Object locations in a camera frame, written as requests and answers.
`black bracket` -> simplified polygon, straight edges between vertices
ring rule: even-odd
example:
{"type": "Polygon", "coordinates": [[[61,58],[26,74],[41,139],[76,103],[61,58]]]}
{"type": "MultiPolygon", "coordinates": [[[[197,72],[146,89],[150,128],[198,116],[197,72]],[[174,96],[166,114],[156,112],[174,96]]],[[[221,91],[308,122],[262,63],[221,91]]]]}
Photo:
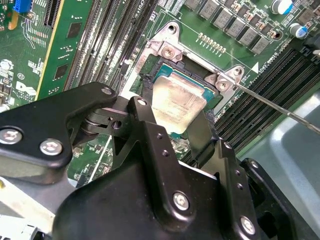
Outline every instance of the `black bracket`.
{"type": "Polygon", "coordinates": [[[93,82],[2,113],[0,130],[17,130],[22,139],[0,144],[0,176],[40,184],[59,181],[72,159],[72,142],[85,117],[94,109],[112,106],[116,99],[112,89],[93,82]],[[48,139],[61,143],[60,154],[41,152],[40,144],[48,139]]]}

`chip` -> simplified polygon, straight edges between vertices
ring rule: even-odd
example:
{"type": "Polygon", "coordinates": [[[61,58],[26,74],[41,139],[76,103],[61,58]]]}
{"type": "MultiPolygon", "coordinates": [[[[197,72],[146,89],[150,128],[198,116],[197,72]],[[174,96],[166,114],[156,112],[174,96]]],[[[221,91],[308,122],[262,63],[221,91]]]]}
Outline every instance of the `chip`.
{"type": "Polygon", "coordinates": [[[209,20],[211,16],[215,13],[218,8],[218,3],[212,0],[208,0],[204,6],[202,7],[201,11],[199,12],[200,16],[204,17],[205,19],[209,20]]]}
{"type": "Polygon", "coordinates": [[[253,39],[258,35],[258,33],[253,30],[252,28],[249,28],[244,35],[240,38],[239,42],[248,46],[253,39]]]}
{"type": "Polygon", "coordinates": [[[251,49],[252,52],[254,52],[255,54],[261,54],[263,50],[265,50],[265,48],[268,46],[269,44],[269,40],[266,39],[265,37],[262,37],[255,45],[254,47],[251,49]]]}
{"type": "Polygon", "coordinates": [[[67,39],[75,38],[78,36],[80,30],[81,30],[82,22],[72,22],[69,26],[69,31],[66,36],[67,39]]]}
{"type": "Polygon", "coordinates": [[[320,0],[314,0],[313,3],[311,3],[310,8],[315,10],[320,5],[320,0]]]}
{"type": "Polygon", "coordinates": [[[3,92],[4,94],[10,95],[10,93],[11,93],[11,86],[4,85],[2,92],[3,92]]]}
{"type": "Polygon", "coordinates": [[[245,23],[243,21],[241,21],[240,19],[236,19],[233,24],[231,25],[231,27],[229,28],[229,30],[227,31],[227,33],[236,38],[239,33],[241,32],[241,30],[244,28],[245,23]]]}
{"type": "Polygon", "coordinates": [[[247,5],[243,5],[238,11],[238,16],[243,18],[249,10],[250,8],[247,5]]]}
{"type": "Polygon", "coordinates": [[[261,30],[261,33],[264,35],[267,35],[270,32],[270,30],[273,28],[274,27],[270,23],[267,23],[265,27],[261,30]]]}
{"type": "Polygon", "coordinates": [[[226,0],[224,5],[227,7],[227,8],[231,8],[231,6],[234,4],[235,0],[226,0]]]}
{"type": "Polygon", "coordinates": [[[224,29],[231,17],[232,14],[228,10],[223,9],[216,20],[213,22],[213,25],[220,29],[224,29]]]}
{"type": "Polygon", "coordinates": [[[261,17],[259,15],[254,15],[249,23],[252,27],[255,27],[260,20],[261,17]]]}
{"type": "Polygon", "coordinates": [[[200,1],[201,0],[186,0],[184,4],[188,8],[192,9],[192,10],[196,10],[196,8],[198,7],[200,1]]]}
{"type": "Polygon", "coordinates": [[[298,21],[303,25],[307,24],[314,17],[314,12],[311,9],[305,9],[299,16],[298,21]]]}
{"type": "Polygon", "coordinates": [[[67,69],[68,69],[68,63],[58,66],[55,71],[54,79],[59,79],[63,77],[66,74],[67,69]]]}

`capacitor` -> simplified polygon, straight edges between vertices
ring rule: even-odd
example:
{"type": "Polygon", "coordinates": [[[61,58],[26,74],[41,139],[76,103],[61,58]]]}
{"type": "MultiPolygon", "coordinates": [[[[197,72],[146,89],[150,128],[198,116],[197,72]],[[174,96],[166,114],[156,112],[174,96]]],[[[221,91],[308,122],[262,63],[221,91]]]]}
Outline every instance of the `capacitor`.
{"type": "Polygon", "coordinates": [[[274,14],[286,15],[294,7],[292,0],[274,0],[271,4],[271,12],[274,14]]]}
{"type": "Polygon", "coordinates": [[[304,39],[308,34],[308,28],[301,26],[299,23],[293,23],[289,27],[289,33],[297,39],[304,39]]]}
{"type": "Polygon", "coordinates": [[[5,111],[10,110],[9,106],[7,104],[1,104],[0,105],[0,113],[3,113],[5,111]]]}

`hex bolt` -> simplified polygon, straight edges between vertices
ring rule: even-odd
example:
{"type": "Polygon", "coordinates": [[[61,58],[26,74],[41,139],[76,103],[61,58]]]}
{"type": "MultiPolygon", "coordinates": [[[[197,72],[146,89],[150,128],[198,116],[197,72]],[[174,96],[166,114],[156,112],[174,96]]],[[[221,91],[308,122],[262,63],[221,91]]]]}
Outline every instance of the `hex bolt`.
{"type": "Polygon", "coordinates": [[[254,224],[246,216],[242,216],[240,218],[240,221],[243,229],[247,234],[254,235],[256,233],[254,224]]]}
{"type": "Polygon", "coordinates": [[[22,133],[13,128],[5,128],[0,130],[0,143],[12,145],[20,142],[22,139],[22,133]]]}
{"type": "Polygon", "coordinates": [[[176,192],[173,195],[173,202],[175,206],[182,211],[185,211],[189,208],[189,201],[187,197],[180,192],[176,192]]]}
{"type": "Polygon", "coordinates": [[[40,144],[40,151],[48,156],[59,155],[63,150],[61,142],[56,139],[48,139],[40,144]]]}

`screw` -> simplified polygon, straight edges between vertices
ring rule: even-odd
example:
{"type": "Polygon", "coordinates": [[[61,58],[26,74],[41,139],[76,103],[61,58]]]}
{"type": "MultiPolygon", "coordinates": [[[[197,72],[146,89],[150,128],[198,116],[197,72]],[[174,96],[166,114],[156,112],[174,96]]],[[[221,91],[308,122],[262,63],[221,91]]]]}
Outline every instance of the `screw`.
{"type": "Polygon", "coordinates": [[[250,163],[256,169],[259,167],[258,164],[255,161],[251,161],[250,163]]]}
{"type": "Polygon", "coordinates": [[[22,134],[16,129],[6,128],[0,131],[0,143],[16,144],[22,139],[22,134]]]}
{"type": "Polygon", "coordinates": [[[62,144],[56,139],[48,139],[40,144],[40,150],[45,155],[56,156],[62,152],[62,144]]]}
{"type": "Polygon", "coordinates": [[[145,100],[143,100],[142,98],[139,98],[137,101],[138,101],[138,103],[140,103],[143,106],[147,105],[147,102],[145,100]]]}
{"type": "Polygon", "coordinates": [[[231,149],[231,148],[232,148],[231,145],[230,145],[227,141],[224,142],[224,145],[225,145],[226,148],[228,148],[228,149],[231,149]]]}
{"type": "Polygon", "coordinates": [[[250,235],[254,235],[256,233],[255,226],[253,223],[245,216],[240,218],[243,229],[250,235]]]}
{"type": "Polygon", "coordinates": [[[5,183],[2,180],[0,180],[0,189],[4,189],[5,187],[5,183]]]}
{"type": "Polygon", "coordinates": [[[175,50],[169,46],[162,49],[162,55],[167,59],[172,59],[175,56],[175,50]]]}
{"type": "Polygon", "coordinates": [[[187,197],[180,192],[176,192],[173,195],[173,202],[176,207],[182,211],[185,211],[189,208],[189,201],[187,197]]]}
{"type": "Polygon", "coordinates": [[[104,87],[101,89],[104,94],[111,95],[112,91],[108,87],[104,87]]]}
{"type": "Polygon", "coordinates": [[[219,88],[220,88],[221,90],[225,90],[225,89],[227,88],[227,84],[225,84],[225,83],[219,83],[219,88]]]}

